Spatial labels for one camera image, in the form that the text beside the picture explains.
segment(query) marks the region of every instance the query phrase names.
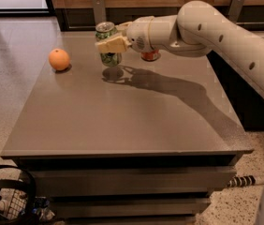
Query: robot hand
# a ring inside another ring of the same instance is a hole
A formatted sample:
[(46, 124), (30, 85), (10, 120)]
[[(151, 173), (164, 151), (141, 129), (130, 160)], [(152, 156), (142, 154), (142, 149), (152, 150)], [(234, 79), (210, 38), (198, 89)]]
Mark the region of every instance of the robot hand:
[(195, 57), (214, 50), (264, 97), (264, 38), (229, 21), (207, 3), (189, 2), (178, 15), (143, 17), (119, 28), (120, 33), (96, 43), (101, 53), (159, 49)]

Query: metal bracket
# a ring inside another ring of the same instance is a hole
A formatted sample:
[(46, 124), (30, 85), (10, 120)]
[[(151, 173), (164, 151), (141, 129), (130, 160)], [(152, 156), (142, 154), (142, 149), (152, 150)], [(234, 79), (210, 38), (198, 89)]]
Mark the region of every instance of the metal bracket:
[(106, 20), (106, 8), (105, 0), (92, 0), (94, 15), (95, 15), (95, 24), (102, 23)]
[(237, 22), (239, 15), (241, 14), (244, 0), (231, 0), (228, 8), (227, 17), (234, 23)]

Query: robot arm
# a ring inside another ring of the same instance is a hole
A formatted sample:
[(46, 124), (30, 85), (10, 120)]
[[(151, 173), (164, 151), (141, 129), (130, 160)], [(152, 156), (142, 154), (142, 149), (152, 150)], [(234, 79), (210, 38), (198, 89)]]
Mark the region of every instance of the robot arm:
[(160, 49), (192, 57), (214, 50), (254, 82), (264, 97), (264, 38), (229, 21), (207, 3), (189, 2), (176, 16), (139, 18), (126, 26), (123, 35), (96, 46), (101, 53), (121, 53), (131, 47), (140, 53)]

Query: gray tabletop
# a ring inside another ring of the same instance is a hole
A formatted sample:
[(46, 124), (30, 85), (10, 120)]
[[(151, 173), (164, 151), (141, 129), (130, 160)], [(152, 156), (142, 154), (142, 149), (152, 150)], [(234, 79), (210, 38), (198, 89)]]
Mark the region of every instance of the gray tabletop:
[(250, 152), (207, 57), (123, 54), (101, 64), (92, 32), (65, 33), (72, 68), (47, 62), (1, 156), (121, 157)]

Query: can lid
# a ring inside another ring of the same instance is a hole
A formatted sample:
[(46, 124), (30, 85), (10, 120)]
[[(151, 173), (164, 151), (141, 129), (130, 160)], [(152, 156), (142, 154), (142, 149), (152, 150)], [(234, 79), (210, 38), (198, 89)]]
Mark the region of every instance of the can lid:
[(113, 22), (101, 22), (95, 27), (95, 30), (97, 32), (107, 33), (111, 31), (113, 28), (114, 28)]

